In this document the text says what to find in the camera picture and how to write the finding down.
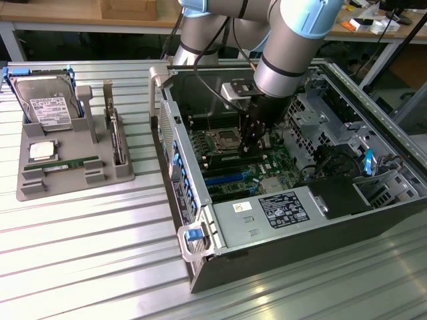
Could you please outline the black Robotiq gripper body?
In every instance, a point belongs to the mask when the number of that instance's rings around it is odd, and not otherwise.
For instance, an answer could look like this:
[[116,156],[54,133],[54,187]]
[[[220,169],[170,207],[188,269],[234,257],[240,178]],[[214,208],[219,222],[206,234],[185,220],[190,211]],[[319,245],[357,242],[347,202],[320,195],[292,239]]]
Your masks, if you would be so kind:
[[291,103],[291,97],[275,98],[255,95],[248,105],[249,128],[265,133],[280,122]]

